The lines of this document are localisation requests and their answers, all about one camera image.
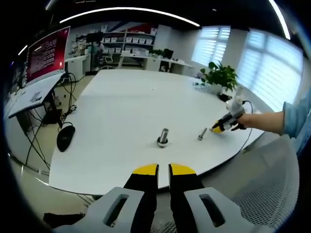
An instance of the computer monitor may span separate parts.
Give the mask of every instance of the computer monitor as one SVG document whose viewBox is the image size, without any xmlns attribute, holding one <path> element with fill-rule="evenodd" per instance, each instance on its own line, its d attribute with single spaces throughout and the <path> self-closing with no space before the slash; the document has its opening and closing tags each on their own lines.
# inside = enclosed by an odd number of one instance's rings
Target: computer monitor
<svg viewBox="0 0 311 233">
<path fill-rule="evenodd" d="M 65 49 L 70 27 L 57 30 L 28 48 L 27 85 L 64 71 Z"/>
</svg>

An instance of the green leaves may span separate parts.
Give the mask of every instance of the green leaves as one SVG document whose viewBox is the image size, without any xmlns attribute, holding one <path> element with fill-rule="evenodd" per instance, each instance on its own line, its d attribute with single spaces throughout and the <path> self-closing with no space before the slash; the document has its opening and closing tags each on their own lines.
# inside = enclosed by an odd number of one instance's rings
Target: green leaves
<svg viewBox="0 0 311 233">
<path fill-rule="evenodd" d="M 204 84 L 220 84 L 226 90 L 231 91 L 238 85 L 237 74 L 230 66 L 224 67 L 221 63 L 216 65 L 214 62 L 210 62 L 208 68 L 210 69 L 208 74 L 205 73 L 205 69 L 200 70 L 205 76 L 204 79 L 201 79 Z"/>
</svg>

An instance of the red screen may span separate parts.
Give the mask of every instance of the red screen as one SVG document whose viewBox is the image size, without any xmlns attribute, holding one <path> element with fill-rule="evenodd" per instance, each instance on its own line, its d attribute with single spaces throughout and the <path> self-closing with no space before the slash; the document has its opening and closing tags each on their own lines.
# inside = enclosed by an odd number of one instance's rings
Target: red screen
<svg viewBox="0 0 311 233">
<path fill-rule="evenodd" d="M 70 27 L 63 28 L 31 45 L 27 56 L 27 81 L 64 69 L 65 48 Z"/>
</svg>

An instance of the human arm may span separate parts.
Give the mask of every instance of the human arm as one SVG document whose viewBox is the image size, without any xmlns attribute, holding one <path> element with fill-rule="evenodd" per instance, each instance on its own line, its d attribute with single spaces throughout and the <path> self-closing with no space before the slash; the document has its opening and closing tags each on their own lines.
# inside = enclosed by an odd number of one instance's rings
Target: human arm
<svg viewBox="0 0 311 233">
<path fill-rule="evenodd" d="M 247 128 L 297 137 L 311 109 L 311 88 L 297 106 L 284 103 L 283 111 L 265 114 L 244 114 L 238 119 Z"/>
</svg>

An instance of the ceiling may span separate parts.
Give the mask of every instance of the ceiling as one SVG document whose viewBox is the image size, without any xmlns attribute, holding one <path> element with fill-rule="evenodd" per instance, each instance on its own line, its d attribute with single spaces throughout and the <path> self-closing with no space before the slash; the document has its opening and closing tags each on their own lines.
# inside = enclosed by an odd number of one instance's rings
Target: ceiling
<svg viewBox="0 0 311 233">
<path fill-rule="evenodd" d="M 12 13 L 8 14 L 8 18 L 2 20 L 10 22 L 10 24 L 7 23 L 4 28 L 5 31 L 7 31 L 6 46 L 4 49 L 8 50 L 8 62 L 24 60 L 26 53 L 23 53 L 19 57 L 17 57 L 17 53 L 26 44 L 30 45 L 47 32 L 66 25 L 77 27 L 94 22 L 126 20 L 164 24 L 178 30 L 197 29 L 191 24 L 172 17 L 150 12 L 129 10 L 93 13 L 69 20 L 59 25 L 60 20 L 69 16 L 88 10 L 116 6 L 132 6 L 160 10 L 187 18 L 201 26 L 231 25 L 232 28 L 240 29 L 256 28 L 284 37 L 280 22 L 268 0 L 210 0 L 204 1 L 204 3 L 202 3 L 202 1 L 193 0 L 191 4 L 187 5 L 182 5 L 180 1 L 177 5 L 176 1 L 166 1 L 165 4 L 159 4 L 149 3 L 147 1 L 145 1 L 145 3 L 131 3 L 128 0 L 119 0 L 117 2 L 96 0 L 82 3 L 75 3 L 82 0 L 54 0 L 54 3 L 50 5 L 50 9 L 46 11 L 45 7 L 49 1 L 50 0 L 32 1 L 34 2 L 32 5 L 29 5 L 28 1 L 18 1 L 18 3 L 14 1 L 10 2 L 11 6 L 8 6 L 7 12 Z M 305 27 L 308 29 L 310 28 L 308 25 L 308 17 L 306 17 L 307 14 L 299 11 L 297 5 L 290 3 L 289 0 L 276 0 L 276 2 L 280 4 L 282 8 L 287 9 L 287 11 L 291 11 L 292 9 L 294 14 L 305 24 Z M 295 36 L 292 42 L 301 46 L 299 40 L 295 38 Z"/>
</svg>

